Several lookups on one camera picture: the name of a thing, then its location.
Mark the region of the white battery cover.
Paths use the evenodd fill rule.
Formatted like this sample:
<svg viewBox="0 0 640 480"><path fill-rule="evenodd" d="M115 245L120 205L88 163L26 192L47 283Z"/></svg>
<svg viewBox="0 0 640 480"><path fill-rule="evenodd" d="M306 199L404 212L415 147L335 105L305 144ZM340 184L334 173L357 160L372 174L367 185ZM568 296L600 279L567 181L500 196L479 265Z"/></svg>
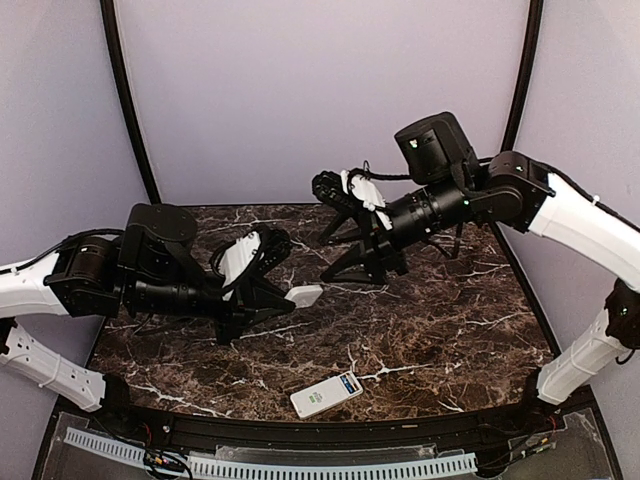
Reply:
<svg viewBox="0 0 640 480"><path fill-rule="evenodd" d="M303 309L311 307L322 293L320 285L296 286L287 292L285 299L293 302L296 309Z"/></svg>

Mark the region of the blue battery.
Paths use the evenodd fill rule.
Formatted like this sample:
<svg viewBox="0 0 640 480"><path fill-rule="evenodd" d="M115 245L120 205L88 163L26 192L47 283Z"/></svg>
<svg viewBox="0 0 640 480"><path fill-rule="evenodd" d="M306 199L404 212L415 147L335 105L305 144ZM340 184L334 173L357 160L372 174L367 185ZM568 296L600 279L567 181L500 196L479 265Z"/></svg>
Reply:
<svg viewBox="0 0 640 480"><path fill-rule="evenodd" d="M358 383L354 383L346 377L342 377L341 380L349 395L359 395L362 393L363 389Z"/></svg>

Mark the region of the white remote control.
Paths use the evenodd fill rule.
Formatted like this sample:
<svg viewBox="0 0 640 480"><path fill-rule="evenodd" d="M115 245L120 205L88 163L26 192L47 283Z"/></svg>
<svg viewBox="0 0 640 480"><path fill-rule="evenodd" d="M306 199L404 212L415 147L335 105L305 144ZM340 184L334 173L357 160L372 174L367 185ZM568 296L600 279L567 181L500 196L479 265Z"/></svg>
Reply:
<svg viewBox="0 0 640 480"><path fill-rule="evenodd" d="M340 379L343 374L351 375L355 383L362 387L356 376L348 371L295 392L290 395L290 401L298 417L308 419L361 395L364 391L363 387L363 391L359 395L348 394Z"/></svg>

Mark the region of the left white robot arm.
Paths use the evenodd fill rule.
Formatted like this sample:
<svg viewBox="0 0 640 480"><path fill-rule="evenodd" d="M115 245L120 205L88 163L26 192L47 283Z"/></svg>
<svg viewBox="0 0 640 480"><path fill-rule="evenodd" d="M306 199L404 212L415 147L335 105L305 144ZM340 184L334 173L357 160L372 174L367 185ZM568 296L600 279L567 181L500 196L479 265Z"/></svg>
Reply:
<svg viewBox="0 0 640 480"><path fill-rule="evenodd" d="M1 363L76 404L101 412L120 436L141 427L129 387L74 364L19 324L25 315L206 318L226 345L250 326L291 313L291 294L266 274L290 251L288 233L259 224L216 250L205 270L192 256L198 225L185 209L136 204L125 229L71 235L35 258L1 270Z"/></svg>

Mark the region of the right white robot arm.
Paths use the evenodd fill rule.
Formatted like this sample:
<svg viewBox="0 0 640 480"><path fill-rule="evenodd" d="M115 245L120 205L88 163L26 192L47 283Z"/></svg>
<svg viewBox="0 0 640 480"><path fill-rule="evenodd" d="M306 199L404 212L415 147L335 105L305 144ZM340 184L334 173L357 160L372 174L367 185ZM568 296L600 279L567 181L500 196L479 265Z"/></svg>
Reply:
<svg viewBox="0 0 640 480"><path fill-rule="evenodd" d="M407 272L406 248L487 221L562 244L616 278L591 326L534 374L532 395L511 410L511 426L530 434L547 420L549 405L638 349L639 230L548 164L515 151L479 159L451 112L408 125L395 141L416 185L398 200L386 201L381 176L365 168L313 178L313 195L335 211L319 240L347 246L322 274L324 282L383 285L389 273Z"/></svg>

